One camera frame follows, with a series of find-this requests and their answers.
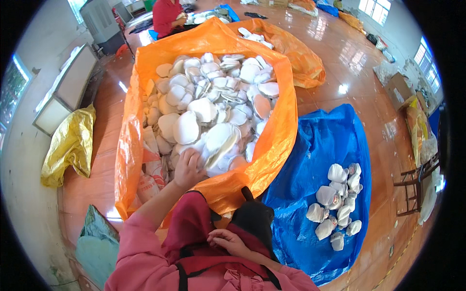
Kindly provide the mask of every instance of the orange tarp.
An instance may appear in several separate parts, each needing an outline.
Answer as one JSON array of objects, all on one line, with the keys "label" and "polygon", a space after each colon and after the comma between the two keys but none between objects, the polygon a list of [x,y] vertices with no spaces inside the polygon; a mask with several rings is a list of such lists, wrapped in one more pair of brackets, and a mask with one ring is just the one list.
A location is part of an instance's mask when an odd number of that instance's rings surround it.
[{"label": "orange tarp", "polygon": [[[123,123],[115,163],[115,207],[123,220],[136,209],[131,206],[136,197],[143,161],[142,118],[144,88],[149,79],[157,80],[157,66],[173,63],[181,54],[201,57],[205,52],[216,55],[261,55],[275,70],[280,96],[267,125],[257,141],[253,161],[225,174],[204,180],[194,189],[203,193],[212,210],[223,214],[238,208],[244,198],[240,189],[247,185],[254,197],[260,195],[278,175],[295,143],[298,113],[295,84],[314,87],[321,84],[325,72],[320,59],[291,34],[264,21],[249,20],[243,27],[263,33],[285,55],[266,46],[237,37],[235,26],[228,28],[216,17],[202,25],[158,40],[136,52],[136,61],[126,95]],[[171,212],[162,228],[167,228]]]},{"label": "orange tarp", "polygon": [[262,19],[252,19],[228,23],[236,35],[241,35],[238,28],[244,27],[253,34],[262,34],[267,42],[274,45],[274,50],[287,56],[293,69],[294,85],[314,88],[325,81],[322,60],[294,35]]}]

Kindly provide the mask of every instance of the red apron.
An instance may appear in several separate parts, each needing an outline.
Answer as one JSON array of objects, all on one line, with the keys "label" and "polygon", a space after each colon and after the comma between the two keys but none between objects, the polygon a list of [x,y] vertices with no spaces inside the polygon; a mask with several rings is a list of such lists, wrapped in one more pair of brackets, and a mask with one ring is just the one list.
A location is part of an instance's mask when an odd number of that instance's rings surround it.
[{"label": "red apron", "polygon": [[[226,270],[233,266],[246,276],[258,275],[264,281],[271,281],[281,290],[277,277],[267,267],[230,256],[225,249],[209,246],[208,234],[215,229],[211,213],[206,199],[198,191],[185,193],[173,210],[167,238],[162,247],[168,262],[178,267],[178,289],[188,290],[188,278],[198,276],[210,268]],[[226,229],[237,234],[250,250],[270,258],[268,249],[254,235],[234,224],[229,224]]]}]

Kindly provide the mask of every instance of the window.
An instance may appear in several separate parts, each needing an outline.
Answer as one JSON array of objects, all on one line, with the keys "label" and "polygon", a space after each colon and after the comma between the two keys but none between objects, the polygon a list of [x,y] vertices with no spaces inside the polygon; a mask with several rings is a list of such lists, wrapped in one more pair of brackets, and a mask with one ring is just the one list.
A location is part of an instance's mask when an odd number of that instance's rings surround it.
[{"label": "window", "polygon": [[388,0],[361,0],[359,10],[364,11],[378,24],[384,26],[391,3]]},{"label": "window", "polygon": [[434,93],[440,88],[441,81],[437,66],[432,51],[429,49],[424,37],[421,38],[418,52],[414,56],[414,61],[419,65],[422,73],[424,74],[427,82],[430,84]]},{"label": "window", "polygon": [[5,70],[0,95],[0,150],[16,105],[31,82],[32,76],[18,56],[13,55]]},{"label": "window", "polygon": [[78,21],[78,24],[81,24],[84,22],[82,19],[81,13],[79,12],[79,9],[84,6],[87,0],[68,0],[69,5],[71,6],[71,10],[73,10],[73,14],[76,17],[76,20]]}]

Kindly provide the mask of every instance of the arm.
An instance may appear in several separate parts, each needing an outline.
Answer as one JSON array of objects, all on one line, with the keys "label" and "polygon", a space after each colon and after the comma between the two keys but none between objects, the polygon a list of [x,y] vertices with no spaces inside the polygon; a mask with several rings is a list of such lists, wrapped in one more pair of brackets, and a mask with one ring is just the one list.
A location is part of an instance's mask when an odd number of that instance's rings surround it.
[{"label": "arm", "polygon": [[248,249],[243,241],[238,235],[232,233],[229,230],[217,229],[209,233],[207,241],[211,246],[221,246],[225,248],[230,255],[236,257],[242,257],[248,259],[256,264],[261,264],[266,266],[272,271],[276,271],[288,277],[289,285],[282,285],[282,287],[294,287],[294,289],[285,289],[284,290],[312,290],[318,291],[319,288],[316,287],[311,278],[306,275],[303,271],[284,266],[281,263],[278,263],[268,257]]},{"label": "arm", "polygon": [[283,265],[268,257],[248,249],[240,237],[229,230],[217,229],[209,233],[207,241],[210,245],[219,245],[226,249],[230,255],[246,258],[256,264],[264,265],[269,269],[279,271]]},{"label": "arm", "polygon": [[105,283],[105,290],[160,290],[166,288],[161,279],[177,280],[177,268],[168,265],[155,231],[166,214],[189,188],[202,178],[196,167],[199,153],[184,151],[175,169],[175,178],[157,195],[144,203],[123,224],[115,271]]},{"label": "arm", "polygon": [[175,20],[174,22],[171,23],[171,27],[177,27],[177,26],[181,26],[183,25],[184,23],[186,22],[186,17],[181,17],[180,19],[178,20]]},{"label": "arm", "polygon": [[187,149],[182,152],[173,181],[139,207],[136,213],[147,218],[157,229],[180,197],[205,176],[205,170],[197,170],[199,163],[200,154],[196,150]]}]

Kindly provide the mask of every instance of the pink shirt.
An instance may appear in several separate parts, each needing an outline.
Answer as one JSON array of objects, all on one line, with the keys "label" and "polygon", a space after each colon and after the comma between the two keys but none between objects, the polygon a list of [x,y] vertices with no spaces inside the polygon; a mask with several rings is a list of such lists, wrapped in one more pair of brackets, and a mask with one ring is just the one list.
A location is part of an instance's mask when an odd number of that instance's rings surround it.
[{"label": "pink shirt", "polygon": [[[144,216],[133,213],[120,232],[120,251],[115,271],[105,283],[105,290],[177,290],[179,273],[168,265],[155,231]],[[303,271],[283,266],[278,272],[282,290],[319,290]],[[208,270],[188,278],[190,290],[252,291],[276,290],[273,283],[259,276],[247,277],[236,270]]]}]

